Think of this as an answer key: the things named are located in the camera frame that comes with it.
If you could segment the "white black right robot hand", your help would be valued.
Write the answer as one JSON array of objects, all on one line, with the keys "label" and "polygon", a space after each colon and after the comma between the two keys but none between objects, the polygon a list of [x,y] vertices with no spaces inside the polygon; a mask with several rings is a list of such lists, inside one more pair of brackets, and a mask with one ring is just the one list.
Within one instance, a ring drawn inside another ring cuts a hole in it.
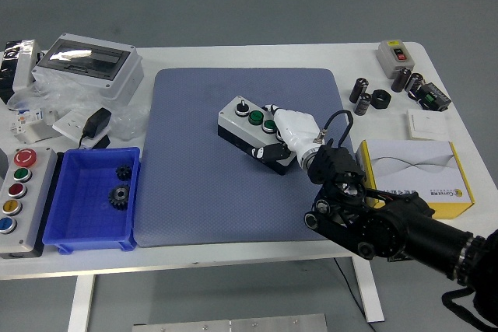
[{"label": "white black right robot hand", "polygon": [[324,144],[324,136],[314,117],[311,114],[282,109],[273,104],[267,105],[265,109],[273,115],[273,121],[286,146],[279,143],[253,148],[251,155],[261,161],[275,161],[284,159],[288,153],[294,152],[300,167],[307,168],[307,163]]}]

